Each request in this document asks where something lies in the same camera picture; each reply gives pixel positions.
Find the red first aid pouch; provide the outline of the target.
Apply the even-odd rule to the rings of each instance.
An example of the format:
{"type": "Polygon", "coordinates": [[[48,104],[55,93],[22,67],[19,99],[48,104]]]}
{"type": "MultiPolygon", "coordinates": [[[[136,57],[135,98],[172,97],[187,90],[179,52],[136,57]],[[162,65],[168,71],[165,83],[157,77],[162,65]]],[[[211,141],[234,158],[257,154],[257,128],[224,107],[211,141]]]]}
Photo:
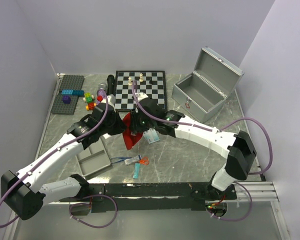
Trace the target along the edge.
{"type": "Polygon", "coordinates": [[[130,130],[131,126],[131,113],[128,112],[125,117],[123,118],[123,123],[126,126],[126,129],[122,133],[124,144],[126,149],[129,151],[131,150],[142,138],[143,133],[133,133],[130,130]]]}

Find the blue plastic tweezers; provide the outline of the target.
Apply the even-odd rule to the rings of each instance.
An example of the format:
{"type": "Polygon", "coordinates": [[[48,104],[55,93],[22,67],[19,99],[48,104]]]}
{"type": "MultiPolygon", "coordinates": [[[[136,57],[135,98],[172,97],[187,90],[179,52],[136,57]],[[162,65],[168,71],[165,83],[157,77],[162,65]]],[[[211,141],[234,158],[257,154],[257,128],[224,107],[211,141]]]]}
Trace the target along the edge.
{"type": "Polygon", "coordinates": [[[113,157],[110,159],[110,162],[112,164],[115,164],[115,163],[120,163],[120,162],[124,162],[125,160],[127,159],[130,159],[131,157],[113,157]]]}

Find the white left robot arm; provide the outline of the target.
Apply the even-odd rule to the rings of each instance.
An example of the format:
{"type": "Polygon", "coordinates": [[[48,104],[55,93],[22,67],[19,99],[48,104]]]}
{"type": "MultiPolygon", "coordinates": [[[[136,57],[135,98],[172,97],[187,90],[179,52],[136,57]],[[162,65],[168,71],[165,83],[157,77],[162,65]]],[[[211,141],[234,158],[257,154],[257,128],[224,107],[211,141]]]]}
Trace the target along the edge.
{"type": "Polygon", "coordinates": [[[20,169],[8,170],[1,176],[1,199],[22,220],[28,220],[40,209],[65,198],[85,200],[89,183],[79,174],[47,183],[47,179],[68,160],[96,143],[101,136],[118,135],[126,129],[111,103],[100,103],[92,113],[75,122],[61,139],[41,157],[20,169]]]}

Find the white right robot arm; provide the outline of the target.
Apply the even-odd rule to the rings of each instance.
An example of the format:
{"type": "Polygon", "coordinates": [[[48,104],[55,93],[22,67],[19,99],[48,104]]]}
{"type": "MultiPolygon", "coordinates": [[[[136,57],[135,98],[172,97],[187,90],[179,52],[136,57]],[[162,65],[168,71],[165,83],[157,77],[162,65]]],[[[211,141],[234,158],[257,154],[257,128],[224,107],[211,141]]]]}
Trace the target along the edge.
{"type": "Polygon", "coordinates": [[[235,181],[247,179],[257,156],[254,144],[245,131],[239,133],[219,130],[197,122],[175,110],[164,111],[144,93],[135,96],[130,130],[142,133],[153,129],[161,135],[188,140],[206,147],[225,159],[225,164],[211,178],[209,196],[220,199],[235,181]]]}

